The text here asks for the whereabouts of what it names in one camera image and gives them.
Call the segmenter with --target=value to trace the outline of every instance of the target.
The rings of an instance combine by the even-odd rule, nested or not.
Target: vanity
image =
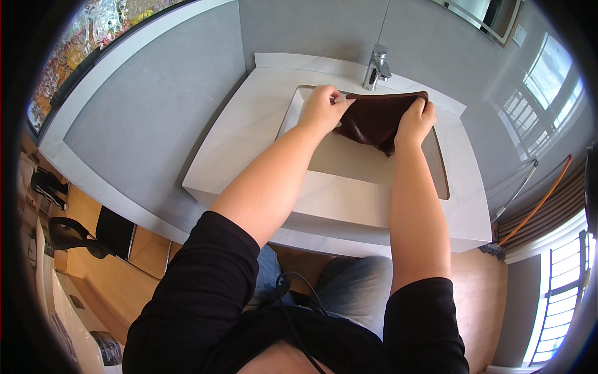
[[[256,68],[224,108],[182,183],[208,207],[277,137],[297,124],[318,84],[341,92],[394,94],[426,90],[437,122],[422,148],[448,224],[451,250],[492,240],[486,195],[459,116],[465,106],[393,75],[375,92],[361,86],[367,67],[291,53],[256,53]],[[272,242],[346,256],[390,256],[389,208],[394,156],[329,133],[316,149],[297,203]]]

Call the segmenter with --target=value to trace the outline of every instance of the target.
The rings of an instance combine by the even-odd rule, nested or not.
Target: black shirt
[[[205,212],[129,328],[124,373],[236,373],[274,343],[295,340],[278,308],[242,312],[260,252],[255,240]],[[386,304],[383,342],[342,318],[287,307],[307,351],[336,374],[468,373],[453,284],[429,278]]]

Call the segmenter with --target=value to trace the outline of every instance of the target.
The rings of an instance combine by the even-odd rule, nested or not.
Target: hand
[[[309,97],[303,110],[303,116],[297,126],[313,126],[329,133],[336,127],[343,114],[349,109],[355,99],[330,103],[330,97],[337,98],[340,92],[334,86],[317,86]]]
[[[436,123],[436,106],[423,98],[417,98],[401,117],[395,136],[395,147],[411,142],[421,147],[426,135]]]

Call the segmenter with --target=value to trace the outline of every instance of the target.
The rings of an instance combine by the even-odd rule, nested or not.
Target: mop head
[[[505,258],[505,250],[498,245],[498,243],[488,243],[479,247],[483,253],[489,253],[496,256],[497,259],[502,260]]]

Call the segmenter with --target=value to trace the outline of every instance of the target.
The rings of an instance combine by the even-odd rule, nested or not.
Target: marble countertop
[[[361,87],[366,67],[357,63],[290,53],[256,53],[255,60],[256,68],[216,120],[184,179],[183,187],[204,206],[274,142],[298,86],[332,84],[368,93]],[[441,205],[451,248],[461,252],[490,242],[484,186],[459,119],[465,106],[397,75],[379,82],[375,94],[419,90],[428,91],[438,107],[435,130],[450,193]],[[308,171],[291,217],[272,241],[332,254],[389,256],[390,188],[347,179]],[[347,207],[347,201],[354,203]]]

